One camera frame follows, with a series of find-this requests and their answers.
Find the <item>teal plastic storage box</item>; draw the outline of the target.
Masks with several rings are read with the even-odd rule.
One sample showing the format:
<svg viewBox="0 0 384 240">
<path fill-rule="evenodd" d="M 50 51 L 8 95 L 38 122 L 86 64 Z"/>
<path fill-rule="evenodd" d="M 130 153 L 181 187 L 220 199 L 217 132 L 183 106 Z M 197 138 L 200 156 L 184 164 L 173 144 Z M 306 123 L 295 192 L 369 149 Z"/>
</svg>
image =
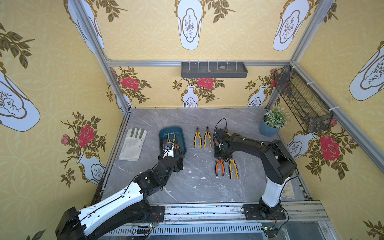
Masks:
<svg viewBox="0 0 384 240">
<path fill-rule="evenodd" d="M 187 153 L 184 132 L 179 126 L 163 128 L 159 131 L 159 146 L 161 155 L 173 155 L 184 158 Z"/>
</svg>

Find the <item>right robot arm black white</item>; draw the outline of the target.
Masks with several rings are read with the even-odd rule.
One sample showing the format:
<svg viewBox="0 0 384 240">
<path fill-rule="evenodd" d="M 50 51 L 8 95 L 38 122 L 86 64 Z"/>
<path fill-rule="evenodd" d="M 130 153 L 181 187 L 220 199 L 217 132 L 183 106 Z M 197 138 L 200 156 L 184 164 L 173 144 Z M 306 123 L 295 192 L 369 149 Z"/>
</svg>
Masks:
<svg viewBox="0 0 384 240">
<path fill-rule="evenodd" d="M 271 214 L 281 206 L 281 195 L 287 182 L 293 179 L 297 164 L 285 145 L 279 141 L 264 142 L 246 138 L 240 134 L 229 135 L 223 129 L 216 130 L 214 156 L 219 162 L 234 163 L 233 153 L 244 152 L 259 158 L 267 177 L 265 191 L 259 201 L 260 211 Z"/>
</svg>

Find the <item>yellow black pliers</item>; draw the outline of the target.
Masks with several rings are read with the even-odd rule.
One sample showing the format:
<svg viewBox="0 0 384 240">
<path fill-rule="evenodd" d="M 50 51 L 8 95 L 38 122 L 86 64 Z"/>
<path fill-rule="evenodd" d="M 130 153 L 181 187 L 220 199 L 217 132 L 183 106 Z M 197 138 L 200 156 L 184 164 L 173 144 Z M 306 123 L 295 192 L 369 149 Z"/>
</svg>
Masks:
<svg viewBox="0 0 384 240">
<path fill-rule="evenodd" d="M 236 178 L 239 179 L 239 172 L 238 172 L 238 167 L 236 164 L 235 159 L 230 159 L 229 161 L 229 174 L 230 174 L 230 179 Z"/>
<path fill-rule="evenodd" d="M 212 137 L 209 126 L 206 127 L 204 134 L 204 147 L 212 147 Z"/>
<path fill-rule="evenodd" d="M 201 131 L 199 127 L 196 127 L 195 136 L 194 136 L 194 147 L 200 147 L 202 148 L 202 137 L 201 137 Z"/>
</svg>

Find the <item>aluminium front rail frame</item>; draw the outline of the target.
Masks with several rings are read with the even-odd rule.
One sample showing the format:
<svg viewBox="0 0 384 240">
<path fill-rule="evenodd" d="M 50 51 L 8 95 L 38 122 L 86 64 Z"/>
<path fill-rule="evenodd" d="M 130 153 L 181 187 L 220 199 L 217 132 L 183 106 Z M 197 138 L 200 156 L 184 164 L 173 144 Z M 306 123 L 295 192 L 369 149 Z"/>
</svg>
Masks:
<svg viewBox="0 0 384 240">
<path fill-rule="evenodd" d="M 314 224 L 323 240 L 339 238 L 320 201 L 282 202 L 287 219 L 275 221 L 247 221 L 242 212 L 246 204 L 256 203 L 153 205 L 165 207 L 162 223 L 126 223 L 102 237 L 267 233 L 283 234 L 286 240 L 292 240 L 294 233 L 310 233 Z"/>
</svg>

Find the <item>green white artificial plant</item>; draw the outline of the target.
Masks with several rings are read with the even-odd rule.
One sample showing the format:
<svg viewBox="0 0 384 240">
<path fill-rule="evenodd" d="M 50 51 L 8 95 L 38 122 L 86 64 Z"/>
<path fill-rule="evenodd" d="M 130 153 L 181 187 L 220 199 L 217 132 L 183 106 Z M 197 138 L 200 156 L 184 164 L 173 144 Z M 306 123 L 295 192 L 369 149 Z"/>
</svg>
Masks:
<svg viewBox="0 0 384 240">
<path fill-rule="evenodd" d="M 286 124 L 289 123 L 289 116 L 290 115 L 285 111 L 284 107 L 275 106 L 265 113 L 263 120 L 269 127 L 282 129 Z"/>
</svg>

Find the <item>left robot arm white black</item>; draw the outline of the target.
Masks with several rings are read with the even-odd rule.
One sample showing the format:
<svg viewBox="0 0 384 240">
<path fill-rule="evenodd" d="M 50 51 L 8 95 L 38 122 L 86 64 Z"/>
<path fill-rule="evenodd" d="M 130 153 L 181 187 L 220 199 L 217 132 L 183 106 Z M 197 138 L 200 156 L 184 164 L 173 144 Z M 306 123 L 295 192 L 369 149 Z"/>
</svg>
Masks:
<svg viewBox="0 0 384 240">
<path fill-rule="evenodd" d="M 97 240 L 126 224 L 151 214 L 147 197 L 161 191 L 173 172 L 183 170 L 181 150 L 165 150 L 158 163 L 134 177 L 121 191 L 87 208 L 65 211 L 55 235 L 58 240 Z"/>
</svg>

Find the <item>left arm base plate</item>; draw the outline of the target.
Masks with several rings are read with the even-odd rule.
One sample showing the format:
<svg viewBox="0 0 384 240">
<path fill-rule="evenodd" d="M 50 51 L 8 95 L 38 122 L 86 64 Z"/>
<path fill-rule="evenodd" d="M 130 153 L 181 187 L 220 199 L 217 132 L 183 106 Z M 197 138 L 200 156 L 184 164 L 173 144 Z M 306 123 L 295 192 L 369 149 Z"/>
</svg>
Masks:
<svg viewBox="0 0 384 240">
<path fill-rule="evenodd" d="M 144 213 L 142 221 L 149 221 L 152 223 L 162 223 L 165 217 L 164 206 L 151 206 L 151 208 Z"/>
</svg>

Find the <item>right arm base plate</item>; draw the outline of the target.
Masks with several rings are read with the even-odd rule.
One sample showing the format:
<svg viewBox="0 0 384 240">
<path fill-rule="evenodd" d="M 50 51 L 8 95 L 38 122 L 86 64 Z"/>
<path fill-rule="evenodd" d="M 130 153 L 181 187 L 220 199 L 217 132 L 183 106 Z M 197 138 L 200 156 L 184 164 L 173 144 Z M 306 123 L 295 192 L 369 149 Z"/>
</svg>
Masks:
<svg viewBox="0 0 384 240">
<path fill-rule="evenodd" d="M 251 220 L 286 220 L 287 216 L 281 204 L 273 208 L 265 204 L 246 204 L 243 205 L 242 212 L 246 216 L 247 221 Z"/>
</svg>

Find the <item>right work glove beige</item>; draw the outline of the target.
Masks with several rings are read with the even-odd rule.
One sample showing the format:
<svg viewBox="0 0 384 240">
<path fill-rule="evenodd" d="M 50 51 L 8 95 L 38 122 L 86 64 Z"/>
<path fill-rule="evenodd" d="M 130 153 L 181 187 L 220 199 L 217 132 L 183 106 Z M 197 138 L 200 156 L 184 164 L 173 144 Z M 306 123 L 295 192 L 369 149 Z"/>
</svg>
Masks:
<svg viewBox="0 0 384 240">
<path fill-rule="evenodd" d="M 285 187 L 283 188 L 282 197 L 288 198 L 288 199 L 294 199 L 295 198 L 294 188 L 293 188 L 291 181 L 288 181 L 286 183 Z"/>
</svg>

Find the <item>grey wall shelf tray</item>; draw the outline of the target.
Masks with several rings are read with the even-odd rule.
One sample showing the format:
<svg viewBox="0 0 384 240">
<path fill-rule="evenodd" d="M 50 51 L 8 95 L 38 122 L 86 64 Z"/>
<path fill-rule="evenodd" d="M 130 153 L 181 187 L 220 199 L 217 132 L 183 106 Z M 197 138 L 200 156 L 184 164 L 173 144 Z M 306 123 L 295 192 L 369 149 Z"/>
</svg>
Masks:
<svg viewBox="0 0 384 240">
<path fill-rule="evenodd" d="M 182 78 L 246 78 L 248 69 L 239 61 L 182 62 Z"/>
</svg>

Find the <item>left work glove beige green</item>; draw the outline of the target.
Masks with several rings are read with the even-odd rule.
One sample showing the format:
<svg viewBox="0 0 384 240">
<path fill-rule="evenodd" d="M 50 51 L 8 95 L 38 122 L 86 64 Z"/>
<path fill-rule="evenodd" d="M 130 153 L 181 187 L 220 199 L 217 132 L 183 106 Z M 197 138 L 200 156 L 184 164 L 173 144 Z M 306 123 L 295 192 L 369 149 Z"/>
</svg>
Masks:
<svg viewBox="0 0 384 240">
<path fill-rule="evenodd" d="M 119 155 L 121 161 L 137 162 L 140 158 L 147 131 L 142 128 L 130 128 Z"/>
</svg>

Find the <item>blue flower pot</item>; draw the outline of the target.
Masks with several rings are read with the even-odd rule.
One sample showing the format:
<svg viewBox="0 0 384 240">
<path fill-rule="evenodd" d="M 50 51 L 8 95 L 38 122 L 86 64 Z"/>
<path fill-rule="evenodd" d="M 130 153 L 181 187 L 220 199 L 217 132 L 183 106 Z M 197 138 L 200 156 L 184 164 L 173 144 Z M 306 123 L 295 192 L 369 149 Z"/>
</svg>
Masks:
<svg viewBox="0 0 384 240">
<path fill-rule="evenodd" d="M 273 135 L 277 134 L 279 129 L 273 128 L 263 120 L 260 126 L 260 133 L 266 137 L 272 137 Z"/>
</svg>

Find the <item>yellow long nose pliers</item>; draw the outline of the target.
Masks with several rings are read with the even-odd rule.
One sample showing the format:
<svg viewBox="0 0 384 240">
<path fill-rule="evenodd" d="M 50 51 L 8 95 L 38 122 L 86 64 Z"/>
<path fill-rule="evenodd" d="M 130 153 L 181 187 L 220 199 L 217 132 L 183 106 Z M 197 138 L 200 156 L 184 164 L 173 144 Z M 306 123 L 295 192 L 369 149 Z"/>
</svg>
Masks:
<svg viewBox="0 0 384 240">
<path fill-rule="evenodd" d="M 175 133 L 167 133 L 167 142 L 175 143 L 176 142 L 176 134 Z"/>
</svg>

